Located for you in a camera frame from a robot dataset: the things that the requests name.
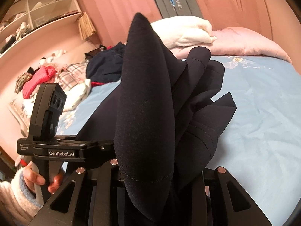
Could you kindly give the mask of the person's left hand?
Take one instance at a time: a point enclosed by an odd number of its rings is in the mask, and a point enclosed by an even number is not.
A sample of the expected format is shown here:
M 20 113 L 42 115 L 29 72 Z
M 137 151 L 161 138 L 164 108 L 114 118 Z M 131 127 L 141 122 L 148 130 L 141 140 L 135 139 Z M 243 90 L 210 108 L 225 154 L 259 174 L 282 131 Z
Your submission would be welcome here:
M 54 177 L 54 181 L 48 186 L 48 191 L 51 194 L 54 194 L 61 184 L 63 183 L 64 178 L 64 170 L 60 169 L 60 172 Z M 23 169 L 23 177 L 26 186 L 31 190 L 31 192 L 35 193 L 34 185 L 44 185 L 45 178 L 40 174 L 36 173 L 32 169 L 32 162 L 30 162 L 24 169 Z

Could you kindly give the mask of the white fluffy sleeve forearm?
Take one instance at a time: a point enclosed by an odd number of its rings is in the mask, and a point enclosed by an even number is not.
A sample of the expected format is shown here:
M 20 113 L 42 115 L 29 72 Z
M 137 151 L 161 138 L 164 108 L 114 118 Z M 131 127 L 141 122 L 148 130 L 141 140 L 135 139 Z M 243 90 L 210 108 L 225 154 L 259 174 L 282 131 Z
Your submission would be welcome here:
M 1 182 L 1 203 L 16 225 L 28 225 L 42 208 L 27 187 L 24 173 L 33 172 L 31 167 L 21 168 L 11 182 Z

